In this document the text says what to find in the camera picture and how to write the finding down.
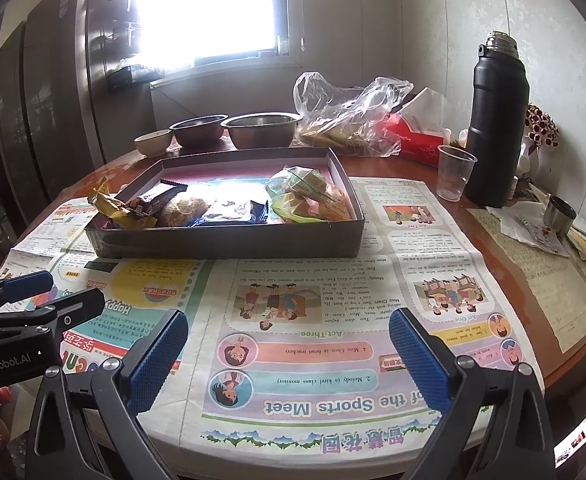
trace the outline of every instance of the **table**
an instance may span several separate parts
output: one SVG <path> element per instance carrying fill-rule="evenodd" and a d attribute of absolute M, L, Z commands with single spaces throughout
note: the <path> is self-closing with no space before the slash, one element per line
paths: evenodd
<path fill-rule="evenodd" d="M 161 158 L 234 149 L 227 135 L 224 135 L 216 145 L 205 150 L 186 150 L 174 141 Z M 28 232 L 39 225 L 61 203 L 71 198 L 86 196 L 102 177 L 106 176 L 110 188 L 117 190 L 131 182 L 157 160 L 159 158 L 147 158 L 133 151 L 102 166 L 74 184 L 74 186 L 63 190 L 28 226 L 22 237 L 25 237 Z M 436 168 L 408 158 L 401 156 L 388 158 L 344 156 L 340 157 L 340 161 L 349 176 L 423 180 L 432 192 L 435 192 L 436 189 Z M 468 208 L 476 206 L 466 197 L 462 197 L 460 202 L 457 203 L 447 202 L 442 199 L 439 199 L 439 201 L 453 216 L 473 245 L 481 251 L 488 269 L 500 284 L 519 319 L 521 319 L 542 370 L 546 386 L 546 397 L 569 395 L 586 381 L 586 336 L 569 351 L 562 353 L 553 330 L 531 292 L 521 269 L 508 259 L 508 256 L 484 230 L 481 224 L 467 211 Z"/>

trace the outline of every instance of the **metal bolt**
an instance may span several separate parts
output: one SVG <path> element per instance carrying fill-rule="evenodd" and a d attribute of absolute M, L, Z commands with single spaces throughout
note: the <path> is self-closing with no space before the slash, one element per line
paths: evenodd
<path fill-rule="evenodd" d="M 468 370 L 475 366 L 475 361 L 473 361 L 472 357 L 468 357 L 468 355 L 460 355 L 460 357 L 457 358 L 457 364 Z"/>
<path fill-rule="evenodd" d="M 119 359 L 116 357 L 109 357 L 102 363 L 102 368 L 108 370 L 109 372 L 115 370 L 119 366 Z"/>
<path fill-rule="evenodd" d="M 518 366 L 519 373 L 524 375 L 530 375 L 533 373 L 533 367 L 528 363 L 520 363 Z"/>
<path fill-rule="evenodd" d="M 49 366 L 46 369 L 46 371 L 44 372 L 44 375 L 50 379 L 50 378 L 55 377 L 58 373 L 59 373 L 59 366 Z"/>

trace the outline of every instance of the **thermos bottle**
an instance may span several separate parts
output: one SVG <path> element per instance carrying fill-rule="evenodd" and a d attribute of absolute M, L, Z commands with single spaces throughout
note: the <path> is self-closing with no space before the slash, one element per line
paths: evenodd
<path fill-rule="evenodd" d="M 493 31 L 479 57 L 466 140 L 477 163 L 464 193 L 477 205 L 502 207 L 518 166 L 529 87 L 518 44 L 508 34 Z"/>

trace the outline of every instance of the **blue gripper pad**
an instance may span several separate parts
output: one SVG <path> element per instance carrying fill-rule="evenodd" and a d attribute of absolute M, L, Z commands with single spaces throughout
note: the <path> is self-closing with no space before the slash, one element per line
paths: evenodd
<path fill-rule="evenodd" d="M 2 303 L 15 303 L 48 292 L 51 288 L 53 288 L 51 273 L 47 270 L 40 270 L 6 280 L 0 289 L 0 301 Z"/>
<path fill-rule="evenodd" d="M 444 415 L 453 401 L 448 389 L 448 376 L 442 365 L 400 310 L 391 314 L 388 332 L 426 405 Z"/>
<path fill-rule="evenodd" d="M 126 408 L 131 416 L 147 412 L 157 398 L 170 369 L 188 339 L 188 320 L 179 310 L 169 310 L 155 329 L 135 342 L 124 356 L 138 360 L 130 372 L 122 370 Z"/>

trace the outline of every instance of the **bowl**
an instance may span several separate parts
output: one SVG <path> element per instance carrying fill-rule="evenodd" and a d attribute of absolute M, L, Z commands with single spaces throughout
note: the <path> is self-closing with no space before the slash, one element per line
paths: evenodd
<path fill-rule="evenodd" d="M 199 148 L 217 142 L 224 133 L 220 123 L 228 115 L 209 115 L 196 117 L 173 124 L 170 129 L 182 148 Z"/>
<path fill-rule="evenodd" d="M 295 135 L 300 115 L 286 112 L 249 114 L 222 121 L 238 150 L 287 148 Z"/>
<path fill-rule="evenodd" d="M 133 141 L 135 149 L 142 155 L 146 156 L 160 156 L 166 152 L 166 148 L 170 146 L 172 142 L 172 131 L 170 130 L 158 130 L 145 134 L 141 137 L 137 137 Z"/>

